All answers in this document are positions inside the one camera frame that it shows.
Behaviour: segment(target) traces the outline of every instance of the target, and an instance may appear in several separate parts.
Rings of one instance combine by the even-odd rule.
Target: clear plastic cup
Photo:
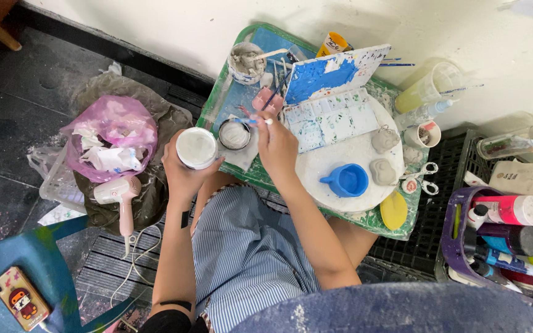
[[[484,159],[533,153],[533,126],[480,140],[476,149]]]
[[[400,113],[407,113],[421,105],[446,98],[459,100],[464,93],[463,90],[454,91],[447,96],[442,96],[440,93],[462,87],[460,70],[453,64],[440,62],[425,77],[396,97],[396,110]]]

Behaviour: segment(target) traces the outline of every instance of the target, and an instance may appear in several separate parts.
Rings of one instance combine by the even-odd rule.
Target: hand
[[[295,161],[297,160],[297,138],[277,120],[277,116],[266,111],[258,111],[256,117],[258,127],[258,153],[265,170],[268,172],[275,186],[281,187],[294,183]],[[272,119],[267,125],[265,119]]]
[[[209,176],[214,174],[221,163],[225,161],[225,157],[218,158],[208,168],[203,170],[193,170],[187,168],[176,152],[176,141],[178,136],[184,130],[178,131],[170,142],[163,148],[162,163],[166,171],[167,185],[170,191],[169,204],[175,205],[175,208],[182,209],[186,212],[190,208],[192,198],[201,188],[203,183]]]

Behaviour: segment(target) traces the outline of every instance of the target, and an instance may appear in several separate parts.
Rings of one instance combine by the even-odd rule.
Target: hair dryer
[[[93,189],[93,197],[99,204],[120,203],[120,234],[124,237],[124,256],[130,250],[130,236],[133,234],[133,208],[131,199],[141,192],[141,182],[135,176],[123,176],[98,185]]]

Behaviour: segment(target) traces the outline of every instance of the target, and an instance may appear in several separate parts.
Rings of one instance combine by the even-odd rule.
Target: phone case
[[[48,317],[50,309],[18,267],[0,276],[0,290],[1,300],[25,331]]]

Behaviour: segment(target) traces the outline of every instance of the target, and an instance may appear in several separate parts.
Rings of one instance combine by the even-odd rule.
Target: dropper bottle
[[[394,118],[394,121],[396,122],[398,131],[402,132],[409,127],[417,126],[432,120],[452,105],[454,105],[452,100],[427,103],[414,110],[397,116]]]

